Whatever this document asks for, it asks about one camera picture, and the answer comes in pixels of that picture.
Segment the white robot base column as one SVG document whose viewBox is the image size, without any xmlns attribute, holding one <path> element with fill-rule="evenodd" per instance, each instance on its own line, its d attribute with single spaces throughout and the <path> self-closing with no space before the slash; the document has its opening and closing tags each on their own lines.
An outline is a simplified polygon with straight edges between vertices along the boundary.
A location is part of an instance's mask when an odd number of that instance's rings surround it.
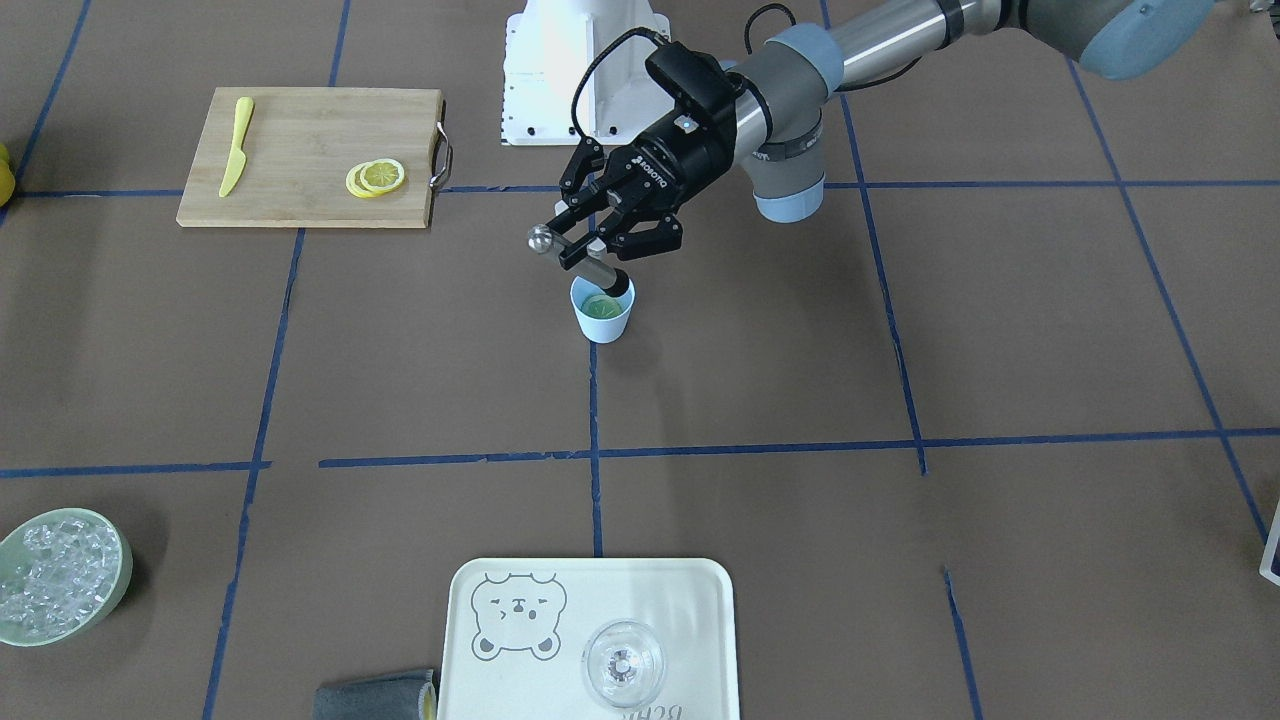
<svg viewBox="0 0 1280 720">
<path fill-rule="evenodd" d="M 671 23 L 648 1 L 527 1 L 506 20 L 500 141 L 573 146 L 580 133 L 628 143 L 675 102 L 646 73 L 654 46 L 630 38 L 580 85 L 591 61 L 626 31 L 669 38 Z"/>
</svg>

